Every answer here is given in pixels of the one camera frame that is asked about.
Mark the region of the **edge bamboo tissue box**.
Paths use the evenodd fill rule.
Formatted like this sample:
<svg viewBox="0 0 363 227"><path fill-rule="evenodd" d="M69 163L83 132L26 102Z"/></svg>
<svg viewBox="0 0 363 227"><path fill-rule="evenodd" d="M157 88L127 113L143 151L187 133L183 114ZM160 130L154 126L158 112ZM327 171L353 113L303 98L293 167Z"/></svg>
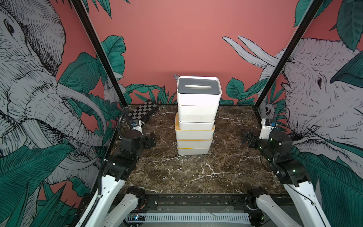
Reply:
<svg viewBox="0 0 363 227"><path fill-rule="evenodd" d="M183 131L210 131L214 130L214 122L204 123L204 122L176 122L176 126Z"/></svg>

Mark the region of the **yellow lid tissue box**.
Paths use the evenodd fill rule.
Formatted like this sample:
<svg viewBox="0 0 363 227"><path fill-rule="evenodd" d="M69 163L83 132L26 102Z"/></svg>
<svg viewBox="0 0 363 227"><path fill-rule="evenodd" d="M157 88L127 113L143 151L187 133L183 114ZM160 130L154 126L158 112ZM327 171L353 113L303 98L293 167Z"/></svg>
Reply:
<svg viewBox="0 0 363 227"><path fill-rule="evenodd" d="M209 148L177 148L179 155L207 155Z"/></svg>

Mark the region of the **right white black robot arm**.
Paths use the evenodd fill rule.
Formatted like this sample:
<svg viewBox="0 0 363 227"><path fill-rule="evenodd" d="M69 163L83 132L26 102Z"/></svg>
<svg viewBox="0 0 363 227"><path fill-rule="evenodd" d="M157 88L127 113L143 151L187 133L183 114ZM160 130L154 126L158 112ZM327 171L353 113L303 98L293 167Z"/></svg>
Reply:
<svg viewBox="0 0 363 227"><path fill-rule="evenodd" d="M250 148L258 150L284 186L292 199L304 227L329 227L330 223L320 206L314 192L310 176L302 163L292 158L292 143L290 137L282 131L261 132L259 135L247 132L242 135L242 141ZM267 215L278 227L297 227L293 220L272 199L262 187L248 190L245 204L252 211L250 223L254 227L265 224Z"/></svg>

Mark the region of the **large bamboo lid tissue box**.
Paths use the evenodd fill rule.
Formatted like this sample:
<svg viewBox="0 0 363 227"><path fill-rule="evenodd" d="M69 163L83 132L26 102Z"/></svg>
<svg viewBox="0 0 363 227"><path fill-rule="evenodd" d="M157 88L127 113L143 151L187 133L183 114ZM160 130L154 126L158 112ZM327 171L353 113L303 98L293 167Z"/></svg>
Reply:
<svg viewBox="0 0 363 227"><path fill-rule="evenodd" d="M210 148L213 138L210 140L177 140L178 148Z"/></svg>

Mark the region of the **small bamboo lid tissue box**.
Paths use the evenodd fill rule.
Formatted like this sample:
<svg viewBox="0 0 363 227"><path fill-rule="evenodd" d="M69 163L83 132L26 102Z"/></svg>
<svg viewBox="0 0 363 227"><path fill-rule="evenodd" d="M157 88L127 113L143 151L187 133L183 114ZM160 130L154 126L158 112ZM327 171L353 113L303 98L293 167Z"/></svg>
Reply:
<svg viewBox="0 0 363 227"><path fill-rule="evenodd" d="M178 104L178 117L180 122L212 123L215 120L219 105L180 105Z"/></svg>

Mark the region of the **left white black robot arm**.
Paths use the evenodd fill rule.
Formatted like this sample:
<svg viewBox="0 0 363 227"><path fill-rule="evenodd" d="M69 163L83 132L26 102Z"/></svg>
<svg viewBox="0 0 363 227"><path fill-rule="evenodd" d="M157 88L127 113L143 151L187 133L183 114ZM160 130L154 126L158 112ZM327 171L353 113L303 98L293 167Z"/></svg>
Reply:
<svg viewBox="0 0 363 227"><path fill-rule="evenodd" d="M156 146L155 134L144 134L142 121L130 119L128 113L128 108L124 108L118 122L118 126L121 126L126 121L129 127L126 131L117 130L121 135L118 154L103 161L97 176L97 190L76 224L78 227L118 227L131 212L142 209L146 204L145 191L132 186L122 200L114 208L111 207L143 151Z"/></svg>

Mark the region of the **grey lid tissue box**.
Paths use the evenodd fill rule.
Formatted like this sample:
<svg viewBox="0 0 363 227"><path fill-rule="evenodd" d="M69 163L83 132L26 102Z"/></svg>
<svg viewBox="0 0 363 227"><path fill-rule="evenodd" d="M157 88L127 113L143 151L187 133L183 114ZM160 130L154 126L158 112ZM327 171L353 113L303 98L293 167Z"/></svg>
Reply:
<svg viewBox="0 0 363 227"><path fill-rule="evenodd" d="M222 89L217 77L180 76L177 79L177 103L184 106L215 106Z"/></svg>

